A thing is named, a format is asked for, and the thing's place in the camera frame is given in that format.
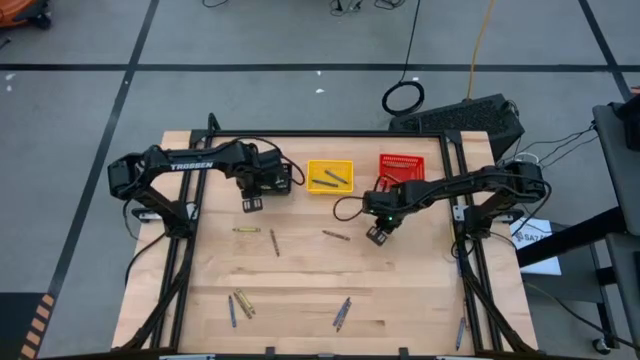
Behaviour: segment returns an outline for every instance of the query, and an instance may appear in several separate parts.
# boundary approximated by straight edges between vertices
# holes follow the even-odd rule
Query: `power cord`
[[[518,248],[516,247],[516,244],[513,243],[513,240],[509,239],[508,237],[504,236],[504,235],[500,235],[496,232],[493,231],[489,231],[489,234],[493,235],[493,236],[497,236],[498,239],[503,240],[504,242],[508,243],[509,245],[511,245],[514,249],[518,250]]]
[[[229,2],[229,0],[222,0],[217,4],[209,5],[209,4],[207,4],[206,0],[202,0],[202,6],[208,8],[208,9],[213,9],[214,7],[218,7],[220,5],[224,5],[224,4],[228,3],[228,2]]]
[[[463,239],[460,240],[456,240],[451,244],[451,249],[449,249],[449,252],[451,253],[451,256],[458,260],[460,259],[460,257],[458,256],[458,250],[456,249],[456,247],[458,246],[459,243],[466,243],[467,241],[472,241],[471,243],[471,247],[467,250],[467,252],[464,254],[465,257],[468,257],[469,255],[471,255],[473,253],[473,251],[476,249],[476,241],[477,239],[474,239],[470,236],[467,236]]]
[[[511,233],[511,236],[515,235],[518,233],[518,231],[522,230],[522,228],[527,225],[527,222],[529,222],[529,220],[531,220],[534,216],[536,216],[536,214],[538,213],[538,211],[540,211],[540,209],[542,209],[542,207],[547,203],[547,201],[549,201],[549,198],[551,197],[551,193],[553,192],[553,187],[551,186],[551,184],[549,184],[548,181],[546,180],[542,180],[542,183],[544,183],[544,185],[547,187],[547,196],[545,196],[545,198],[542,200],[542,202],[540,203],[540,205],[538,205],[538,207],[533,210],[529,216],[527,216],[527,218],[522,222],[522,224],[520,224],[520,226],[518,226],[518,228],[516,229],[516,231]]]
[[[360,200],[360,201],[362,201],[362,198],[361,198],[361,197],[359,197],[359,196],[343,196],[343,197],[341,197],[340,199],[338,199],[338,200],[333,204],[333,217],[334,217],[334,218],[336,218],[336,220],[338,220],[338,221],[344,221],[344,222],[346,222],[346,221],[351,221],[351,220],[353,220],[353,219],[357,218],[357,217],[358,217],[358,215],[362,214],[362,209],[360,209],[360,210],[358,210],[358,212],[357,212],[355,215],[350,216],[350,217],[348,217],[348,218],[346,218],[346,219],[338,217],[338,214],[336,213],[336,209],[338,208],[338,204],[339,204],[341,201],[343,201],[343,200],[347,200],[347,199],[356,199],[356,200]]]
[[[544,161],[544,160],[548,159],[549,157],[551,157],[551,155],[555,154],[558,150],[560,150],[560,149],[562,149],[563,147],[565,147],[565,146],[567,146],[567,145],[571,144],[572,142],[574,142],[574,141],[578,140],[582,135],[584,135],[584,134],[586,134],[586,133],[588,133],[589,131],[592,131],[592,130],[593,130],[593,126],[589,126],[589,128],[588,128],[587,130],[584,130],[584,131],[581,131],[581,132],[578,132],[578,133],[574,133],[574,134],[576,134],[576,135],[575,135],[575,137],[574,137],[573,139],[571,139],[571,140],[569,140],[569,141],[565,142],[565,143],[564,143],[564,144],[562,144],[562,145],[557,146],[555,149],[553,149],[553,151],[551,151],[550,153],[548,153],[547,155],[545,155],[542,159],[540,159],[540,162],[542,162],[542,161]]]
[[[595,139],[597,139],[598,137],[599,137],[599,136],[598,136],[598,135],[596,135],[596,136],[594,136],[593,138],[591,138],[591,139],[589,139],[589,140],[587,140],[587,141],[583,141],[583,142],[579,143],[578,145],[576,145],[576,146],[572,147],[569,151],[567,151],[567,152],[565,152],[564,154],[560,155],[559,157],[557,157],[555,160],[553,160],[552,162],[550,162],[550,163],[549,163],[549,164],[547,164],[547,165],[541,164],[541,165],[542,165],[542,170],[544,170],[544,169],[548,168],[549,166],[551,166],[551,165],[555,164],[556,162],[560,161],[560,159],[562,159],[563,157],[565,157],[565,156],[567,156],[567,155],[571,154],[572,152],[574,152],[574,151],[575,151],[577,148],[579,148],[580,146],[582,146],[582,145],[586,145],[586,144],[588,144],[588,143],[590,143],[590,142],[594,141],[594,140],[595,140]]]
[[[407,74],[407,67],[409,66],[409,56],[411,55],[411,47],[413,46],[413,36],[416,32],[416,23],[418,22],[418,13],[420,12],[420,2],[421,0],[418,0],[418,4],[416,5],[416,11],[413,16],[413,26],[411,28],[409,48],[407,49],[407,56],[404,60],[404,69],[402,70],[402,76],[400,77],[400,81],[398,81],[397,84],[393,85],[389,90],[387,90],[384,93],[384,96],[382,96],[382,108],[384,109],[384,111],[386,111],[387,113],[393,116],[403,116],[403,115],[411,114],[416,110],[420,109],[420,107],[422,106],[422,103],[424,102],[424,87],[422,87],[422,85],[420,85],[420,83],[417,81],[404,81],[404,77]],[[393,110],[389,108],[389,105],[387,103],[389,101],[389,96],[391,95],[391,93],[393,93],[397,89],[404,86],[412,86],[418,90],[418,101],[416,101],[413,105],[411,105],[410,107],[404,110]]]
[[[158,236],[155,240],[153,240],[152,242],[147,244],[147,246],[143,247],[140,251],[138,251],[138,253],[133,257],[133,259],[131,259],[131,261],[129,262],[129,265],[127,265],[127,271],[124,273],[124,286],[125,287],[127,286],[127,283],[129,282],[129,273],[131,272],[131,268],[133,267],[133,264],[136,262],[136,260],[138,260],[140,255],[144,254],[147,250],[151,249],[151,247],[153,247],[160,240],[162,240],[165,237],[166,234],[167,234],[166,232],[163,232],[162,234],[160,234],[160,236]]]
[[[531,288],[531,289],[533,289],[533,290],[535,290],[535,291],[537,291],[537,292],[539,292],[540,294],[542,294],[542,295],[544,295],[544,296],[548,297],[549,299],[553,300],[553,301],[554,301],[554,302],[556,302],[558,305],[560,305],[563,309],[565,309],[569,314],[571,314],[571,316],[573,316],[573,317],[575,317],[576,319],[578,319],[578,320],[582,321],[583,323],[585,323],[586,325],[588,325],[588,326],[589,326],[589,327],[591,327],[592,329],[594,329],[594,330],[596,330],[596,331],[598,331],[598,332],[601,332],[601,333],[602,333],[602,334],[604,334],[605,336],[610,337],[610,338],[612,338],[612,339],[615,339],[615,340],[617,340],[619,343],[621,343],[621,344],[623,344],[623,345],[626,345],[626,346],[628,346],[628,347],[630,347],[630,348],[632,348],[632,349],[635,349],[636,351],[640,351],[640,346],[635,345],[634,343],[632,343],[632,342],[631,342],[631,341],[629,341],[629,340],[625,340],[625,339],[619,338],[619,337],[617,337],[617,336],[613,335],[611,332],[609,332],[609,331],[607,331],[607,330],[605,330],[605,329],[603,329],[603,328],[599,327],[598,325],[596,325],[596,324],[592,323],[591,321],[589,321],[589,320],[587,320],[587,319],[583,318],[582,316],[580,316],[580,315],[576,314],[576,313],[575,313],[575,311],[571,310],[571,309],[570,309],[570,308],[569,308],[565,303],[563,303],[563,302],[562,302],[560,299],[558,299],[557,297],[555,297],[555,296],[553,296],[553,295],[549,294],[548,292],[546,292],[546,291],[544,291],[544,290],[540,289],[539,287],[537,287],[537,286],[535,286],[535,285],[533,285],[533,284],[531,284],[531,283],[524,282],[524,285],[525,285],[525,286],[527,286],[527,287],[529,287],[529,288]]]
[[[467,88],[467,100],[471,100],[471,92],[473,91],[473,80],[475,76],[474,71],[476,67],[476,57],[478,56],[478,49],[480,48],[480,43],[482,42],[484,33],[487,30],[487,25],[489,24],[489,20],[491,19],[491,12],[493,11],[493,6],[495,4],[496,0],[491,0],[491,2],[489,2],[489,8],[487,9],[487,13],[484,15],[484,21],[482,22],[480,33],[478,34],[478,38],[476,39],[476,46],[473,48],[473,56],[471,57],[471,70],[469,71],[469,86]]]

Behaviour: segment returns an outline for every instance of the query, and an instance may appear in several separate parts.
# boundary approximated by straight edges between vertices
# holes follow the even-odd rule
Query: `wooden tabletop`
[[[189,132],[166,132],[165,149],[187,148]],[[228,141],[216,138],[214,145]],[[311,159],[352,160],[355,190],[371,189],[378,173],[379,154],[405,154],[425,159],[426,180],[444,177],[437,139],[429,138],[268,138],[306,172]],[[268,145],[257,142],[261,150]],[[493,164],[485,133],[463,133],[469,171]],[[452,158],[454,171],[457,167]],[[153,186],[177,199],[181,173],[158,177]],[[191,198],[195,192],[195,177]],[[488,194],[476,194],[481,202]],[[263,197],[264,210],[244,214],[233,179],[210,171],[196,241],[187,306],[179,345],[181,352],[278,354],[473,354],[470,331],[460,350],[455,343],[463,316],[463,286],[449,254],[453,241],[447,201],[406,217],[384,246],[365,236],[375,218],[360,215],[350,222],[333,218],[338,196],[311,195],[294,186],[285,197]],[[338,215],[360,209],[357,200],[340,204]],[[260,227],[260,233],[237,233],[234,227]],[[273,229],[280,248],[275,256],[269,237]],[[329,237],[330,230],[351,237]],[[138,249],[163,231],[159,221],[143,225]],[[493,231],[510,237],[506,225]],[[125,291],[113,345],[126,342],[144,322],[158,300],[168,239],[145,253],[134,265]],[[537,347],[514,249],[497,238],[484,240],[496,305],[511,326]],[[228,296],[241,288],[256,310],[249,320],[236,303],[238,326],[231,326]],[[352,306],[340,332],[332,326],[340,306]],[[486,314],[480,303],[485,348],[490,347]],[[173,308],[167,311],[170,326]],[[168,344],[165,326],[163,344]]]

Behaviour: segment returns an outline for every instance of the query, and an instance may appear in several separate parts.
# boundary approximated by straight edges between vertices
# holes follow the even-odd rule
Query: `black metal frame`
[[[203,138],[206,138],[206,144],[205,146],[210,146],[212,141],[213,141],[213,134],[209,131],[209,130],[192,130],[192,135],[190,137],[189,140],[189,148],[195,148],[196,144]],[[422,132],[419,134],[414,134],[414,133],[394,133],[394,132],[389,132],[389,131],[306,131],[306,130],[264,130],[264,131],[247,131],[247,130],[228,130],[228,131],[224,131],[224,130],[218,130],[215,131],[215,136],[225,136],[225,137],[237,137],[237,136],[260,136],[260,137],[407,137],[407,138],[416,138],[416,137],[424,137],[424,138],[434,138],[434,139],[438,139],[439,143],[440,143],[440,150],[442,153],[442,162],[443,162],[443,167],[444,167],[444,172],[445,172],[445,176],[447,178],[450,178],[453,176],[453,169],[452,169],[452,165],[451,165],[451,154],[449,153],[448,150],[448,142],[452,141],[454,143],[455,149],[456,149],[456,160],[458,161],[458,166],[460,169],[460,173],[464,174],[467,172],[467,166],[465,163],[465,157],[464,157],[464,151],[462,148],[462,142],[461,142],[461,137],[460,137],[460,132],[459,131],[446,131],[446,132]],[[204,194],[204,180],[206,177],[206,171],[201,171],[200,172],[200,176],[198,177],[198,182],[197,182],[197,190],[196,190],[196,199],[195,199],[195,204],[197,208],[201,207],[202,204],[202,198],[203,198],[203,194]],[[189,188],[189,184],[191,181],[191,176],[190,173],[187,172],[183,175],[183,179],[182,179],[182,184],[181,184],[181,188],[180,188],[180,195],[179,195],[179,200],[181,202],[183,202],[186,205],[186,198],[187,198],[187,192],[188,192],[188,188]],[[466,197],[466,203],[468,205],[472,205],[473,204],[473,198],[471,196],[467,196]],[[454,205],[458,204],[458,200],[457,199],[450,199],[450,204],[453,207]],[[193,232],[193,236],[189,239],[187,239],[187,246],[193,248],[193,246],[195,246],[195,239],[197,236],[197,223],[198,221],[195,221],[195,229]],[[464,234],[461,234],[459,231],[455,231],[455,237],[456,240],[462,239],[464,237]],[[167,263],[165,265],[165,271],[163,274],[163,280],[162,280],[162,289],[160,292],[160,296],[163,296],[166,294],[169,284],[171,283],[171,279],[173,276],[173,272],[174,272],[174,268],[175,268],[175,263],[177,261],[177,249],[178,249],[178,243],[179,243],[180,239],[177,238],[172,238],[171,239],[171,243],[169,246],[169,250],[167,253]],[[458,244],[460,244],[460,248],[458,249],[460,252],[465,251],[464,250],[464,244],[463,242],[458,242]],[[479,275],[479,279],[480,282],[483,286],[483,289],[486,291],[486,293],[489,295],[489,298],[492,298],[491,295],[491,285],[489,283],[489,274],[487,271],[487,265],[486,265],[486,259],[484,257],[484,250],[482,248],[482,244],[480,242],[478,242],[476,244],[476,260],[477,260],[477,269],[478,269],[478,275]],[[184,317],[184,310],[185,310],[185,304],[186,304],[186,296],[187,296],[187,290],[188,290],[188,278],[187,281],[185,281],[184,285],[182,286],[182,288],[180,289],[180,292],[178,293],[178,299],[176,302],[176,310],[175,310],[175,315],[174,315],[174,321],[173,324],[171,326],[171,340],[170,340],[170,344],[169,347],[173,348],[173,349],[177,349],[178,345],[179,345],[179,341],[180,341],[180,334],[181,334],[181,329],[182,329],[182,322],[183,322],[183,317]],[[476,353],[484,351],[484,346],[482,344],[482,335],[481,335],[481,330],[480,330],[480,324],[479,324],[479,318],[478,318],[478,311],[477,311],[477,304],[475,301],[475,296],[473,291],[471,290],[471,288],[465,284],[464,285],[464,291],[465,291],[465,300],[467,303],[467,311],[468,311],[468,321],[469,321],[469,326],[471,329],[471,336],[473,339],[473,344],[474,344],[474,351]],[[502,341],[500,339],[500,333],[498,331],[497,326],[495,325],[493,319],[491,319],[489,317],[489,329],[491,332],[491,339],[492,339],[492,345],[493,345],[493,350],[494,351],[502,351]],[[152,340],[151,340],[151,347],[152,348],[157,348],[160,346],[160,339],[162,337],[162,331],[164,330],[164,319],[162,319],[161,321],[158,322],[158,324],[156,325],[156,327],[153,330],[153,334],[152,334]],[[256,359],[263,359],[265,357],[269,357],[268,354],[266,355],[249,355],[249,354],[242,354],[242,355],[231,355],[231,354],[216,354],[216,357],[225,357],[225,358],[256,358]],[[293,357],[291,358],[296,358],[296,359],[302,359],[302,358],[307,358],[306,355],[292,355]],[[372,358],[370,356],[340,356],[340,358],[354,358],[354,359],[364,359],[364,358]],[[376,359],[384,359],[384,358],[393,358],[396,359],[396,356],[376,356],[374,357]],[[432,359],[432,356],[409,356],[407,358],[411,358],[411,359]]]
[[[593,244],[596,241],[604,239],[605,235],[609,233],[624,233],[626,229],[627,225],[624,220],[624,214],[622,213],[622,209],[618,206],[604,211],[579,224],[565,228],[560,232],[554,232],[552,235],[542,240],[517,250],[516,256],[518,257],[518,263],[522,268],[588,245],[596,268],[595,276],[598,278],[600,295],[602,298],[601,302],[596,303],[600,324],[605,331],[615,336],[616,328],[613,323],[609,300],[604,289],[604,286],[615,282],[615,274],[611,267],[600,268],[600,262],[598,261],[595,246]],[[605,334],[605,343],[609,348],[619,348],[620,345],[618,341],[616,341],[611,335]]]

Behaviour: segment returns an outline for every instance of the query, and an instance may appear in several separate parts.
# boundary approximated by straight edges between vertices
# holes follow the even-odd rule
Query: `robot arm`
[[[262,210],[264,190],[288,193],[291,176],[281,158],[280,149],[258,152],[255,144],[238,139],[201,150],[163,150],[154,145],[142,154],[131,153],[110,164],[109,190],[120,200],[136,200],[160,215],[169,236],[186,237],[190,233],[187,211],[151,186],[157,176],[175,171],[222,171],[227,179],[236,179],[244,212],[253,212]]]
[[[546,196],[540,168],[513,162],[505,167],[487,166],[447,180],[410,180],[395,184],[389,192],[366,191],[363,212],[376,216],[367,237],[382,246],[404,217],[430,207],[434,202],[481,191],[493,192],[482,205],[469,206],[460,215],[465,232],[486,237],[493,219],[518,203],[534,203]]]

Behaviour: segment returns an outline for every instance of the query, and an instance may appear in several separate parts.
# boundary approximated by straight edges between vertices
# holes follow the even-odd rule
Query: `metal rod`
[[[464,316],[460,318],[460,327],[458,327],[458,337],[456,338],[456,351],[460,350],[460,344],[462,344],[463,333],[464,333]]]
[[[344,309],[347,308],[347,304],[349,303],[349,301],[351,301],[351,297],[348,297],[347,300],[345,300],[342,306],[340,307],[340,311],[338,311],[338,314],[336,315],[335,320],[333,320],[333,326],[338,325],[338,322],[340,321],[340,318],[342,318],[342,314],[344,314]]]
[[[346,306],[344,307],[344,311],[342,312],[342,316],[340,320],[338,320],[338,326],[336,326],[336,332],[339,332],[342,329],[342,325],[344,325],[344,321],[347,319],[347,314],[349,313],[349,309],[351,308],[351,301],[347,301]]]
[[[229,313],[231,314],[231,326],[236,327],[236,312],[233,309],[233,299],[229,295]]]
[[[213,143],[213,136],[207,136],[204,142],[204,148],[205,149],[210,148],[212,143]],[[195,196],[195,204],[197,209],[202,209],[202,200],[204,198],[204,185],[205,185],[206,179],[207,179],[207,171],[201,170],[198,173],[198,184],[196,187],[196,196]],[[200,223],[200,217],[198,216],[196,221],[192,222],[193,230],[191,232],[192,233],[191,238],[187,239],[187,248],[191,248],[191,249],[195,248],[199,223]],[[171,328],[171,340],[169,341],[169,346],[176,349],[180,344],[180,334],[182,333],[182,319],[184,317],[184,309],[187,304],[186,300],[187,300],[187,292],[189,290],[190,275],[191,275],[191,270],[189,270],[189,272],[187,273],[187,279],[184,282],[182,289],[180,289],[180,292],[178,293],[178,299],[176,301],[176,310],[173,318],[173,326]]]
[[[329,236],[333,236],[334,238],[338,238],[338,239],[341,239],[341,240],[345,240],[345,241],[349,241],[349,240],[351,240],[351,238],[350,238],[350,237],[348,237],[348,236],[344,236],[344,235],[340,235],[340,234],[338,234],[338,233],[334,233],[333,231],[329,231],[329,230],[322,230],[322,232],[323,232],[323,233],[325,233],[325,234],[327,234],[327,235],[329,235]]]
[[[236,293],[238,294],[244,305],[247,307],[247,309],[249,309],[249,311],[251,311],[251,313],[255,315],[256,309],[253,308],[253,305],[251,305],[251,302],[249,301],[249,299],[247,299],[247,296],[244,294],[242,289],[236,289]]]
[[[240,228],[233,228],[233,231],[235,231],[235,232],[260,232],[262,230],[260,228],[256,228],[256,227],[240,227]]]
[[[217,136],[262,136],[262,137],[400,137],[400,138],[433,138],[444,136],[444,131],[422,132],[393,132],[375,130],[219,130]]]
[[[384,173],[384,176],[385,176],[385,177],[388,177],[389,179],[391,179],[391,180],[393,180],[393,181],[395,181],[395,182],[397,182],[398,184],[402,182],[402,181],[400,181],[400,179],[398,179],[397,177],[395,177],[395,176],[393,176],[393,175],[391,175],[391,174]]]
[[[311,180],[316,184],[320,184],[320,185],[325,185],[325,186],[331,186],[331,187],[338,187],[340,185],[336,184],[336,183],[332,183],[332,182],[328,182],[328,181],[324,181],[324,180],[318,180],[318,179],[313,179]]]
[[[189,143],[189,149],[195,149],[196,143]],[[178,200],[181,204],[186,204],[187,195],[189,193],[189,184],[191,183],[191,172],[187,171],[182,175],[182,183],[180,184],[180,194]],[[160,287],[160,298],[167,293],[169,286],[171,286],[171,280],[173,279],[173,273],[175,270],[176,257],[178,254],[179,238],[172,237],[169,242],[169,250],[167,251],[167,261],[164,266],[164,273],[162,274],[162,285]],[[158,322],[158,325],[153,329],[151,333],[150,348],[159,348],[160,340],[162,338],[162,330],[164,328],[164,319]]]
[[[245,303],[242,302],[242,299],[240,299],[240,296],[238,295],[238,293],[234,292],[233,297],[236,298],[238,305],[240,305],[240,309],[242,309],[244,314],[247,316],[247,319],[251,319],[252,318],[251,311],[249,311],[249,308],[247,308],[247,305],[245,305]]]
[[[467,168],[467,159],[464,155],[464,149],[462,144],[455,144],[454,148],[456,149],[456,157],[458,158],[458,166],[460,169],[460,174],[468,173]],[[474,205],[473,196],[467,194],[464,196],[465,202],[468,206]],[[482,241],[477,241],[475,245],[475,256],[476,256],[476,266],[478,267],[478,275],[480,275],[480,283],[482,288],[487,293],[487,296],[491,301],[493,301],[493,294],[491,292],[491,281],[489,280],[489,270],[487,267],[487,259],[484,254],[484,246],[482,245]],[[493,345],[493,350],[502,351],[502,338],[500,336],[500,330],[498,330],[498,325],[491,317],[487,317],[487,322],[489,323],[489,333],[491,335],[491,345]]]
[[[332,172],[331,172],[331,171],[329,171],[329,170],[325,170],[325,171],[324,171],[324,173],[325,173],[325,174],[327,174],[327,175],[329,175],[329,176],[331,176],[332,178],[334,178],[334,179],[336,179],[336,180],[340,181],[340,182],[341,182],[341,183],[343,183],[343,184],[348,184],[348,183],[349,183],[347,180],[345,180],[345,179],[341,178],[340,176],[338,176],[338,175],[336,175],[336,174],[332,173]]]
[[[442,153],[442,165],[444,168],[445,178],[450,179],[453,177],[453,169],[451,167],[451,159],[449,157],[449,147],[447,146],[447,137],[440,136],[440,152]],[[451,218],[453,219],[453,207],[458,205],[457,198],[450,198],[449,205],[451,208]],[[454,240],[458,242],[458,253],[462,254],[466,251],[464,244],[460,242],[460,234],[458,231],[454,231]],[[471,338],[473,339],[473,348],[477,353],[482,350],[482,336],[480,335],[480,321],[478,320],[478,309],[476,307],[475,295],[470,286],[464,283],[464,295],[467,301],[467,308],[469,310],[469,326],[471,327]]]
[[[269,229],[269,234],[271,234],[271,242],[273,243],[273,249],[276,251],[276,256],[280,257],[280,249],[278,248],[276,233],[273,232],[273,229]]]
[[[615,207],[516,251],[518,264],[521,268],[535,264],[626,230],[622,210]]]

